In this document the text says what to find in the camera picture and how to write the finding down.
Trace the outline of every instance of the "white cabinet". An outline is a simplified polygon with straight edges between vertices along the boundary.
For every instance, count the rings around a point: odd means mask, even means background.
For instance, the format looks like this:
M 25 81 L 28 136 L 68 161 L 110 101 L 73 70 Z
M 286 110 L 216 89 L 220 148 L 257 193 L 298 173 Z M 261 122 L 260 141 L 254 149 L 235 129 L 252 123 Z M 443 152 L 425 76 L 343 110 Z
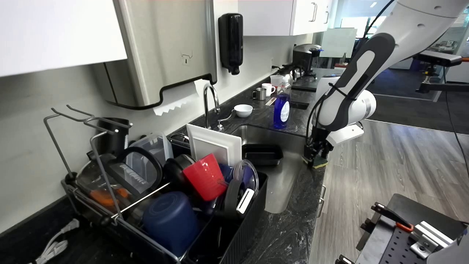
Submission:
M 113 0 L 2 0 L 0 76 L 126 59 Z
M 302 35 L 327 29 L 331 0 L 239 0 L 245 35 Z

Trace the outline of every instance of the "blue container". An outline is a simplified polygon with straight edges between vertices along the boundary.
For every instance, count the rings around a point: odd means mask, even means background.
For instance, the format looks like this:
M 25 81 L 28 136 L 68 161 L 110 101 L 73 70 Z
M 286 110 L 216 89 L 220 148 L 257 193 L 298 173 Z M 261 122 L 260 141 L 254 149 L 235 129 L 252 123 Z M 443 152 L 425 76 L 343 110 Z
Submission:
M 289 116 L 290 116 L 290 95 L 280 94 L 274 105 L 274 129 L 287 127 Z
M 144 213 L 144 232 L 164 248 L 180 257 L 201 232 L 189 198 L 169 192 L 153 201 Z

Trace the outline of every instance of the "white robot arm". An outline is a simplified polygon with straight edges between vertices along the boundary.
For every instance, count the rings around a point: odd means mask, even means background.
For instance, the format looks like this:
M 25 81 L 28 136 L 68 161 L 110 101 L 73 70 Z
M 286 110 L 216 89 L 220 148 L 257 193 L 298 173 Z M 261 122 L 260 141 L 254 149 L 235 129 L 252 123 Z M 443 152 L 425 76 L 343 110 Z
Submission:
M 339 144 L 359 135 L 348 129 L 361 129 L 355 125 L 377 107 L 374 95 L 365 89 L 369 82 L 389 66 L 437 41 L 466 4 L 468 0 L 399 0 L 378 32 L 352 57 L 343 75 L 320 81 L 317 122 L 312 132 L 306 132 L 306 161 L 311 163 L 328 148 L 327 139 Z

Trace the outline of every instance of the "blue bottle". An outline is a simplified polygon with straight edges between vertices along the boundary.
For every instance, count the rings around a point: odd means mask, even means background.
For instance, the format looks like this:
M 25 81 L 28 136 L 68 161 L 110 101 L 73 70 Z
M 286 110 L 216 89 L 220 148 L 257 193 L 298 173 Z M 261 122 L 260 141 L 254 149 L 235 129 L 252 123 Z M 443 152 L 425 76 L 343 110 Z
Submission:
M 287 127 L 289 117 L 290 117 L 290 95 L 280 94 L 274 105 L 274 129 Z

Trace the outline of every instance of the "red mug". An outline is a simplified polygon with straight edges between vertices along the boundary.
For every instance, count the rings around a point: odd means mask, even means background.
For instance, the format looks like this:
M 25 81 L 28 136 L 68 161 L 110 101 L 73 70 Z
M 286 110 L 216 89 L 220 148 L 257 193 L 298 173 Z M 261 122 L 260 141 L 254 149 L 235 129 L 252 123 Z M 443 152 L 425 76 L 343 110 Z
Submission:
M 189 167 L 185 167 L 183 174 L 204 201 L 216 199 L 227 188 L 214 154 L 208 154 Z

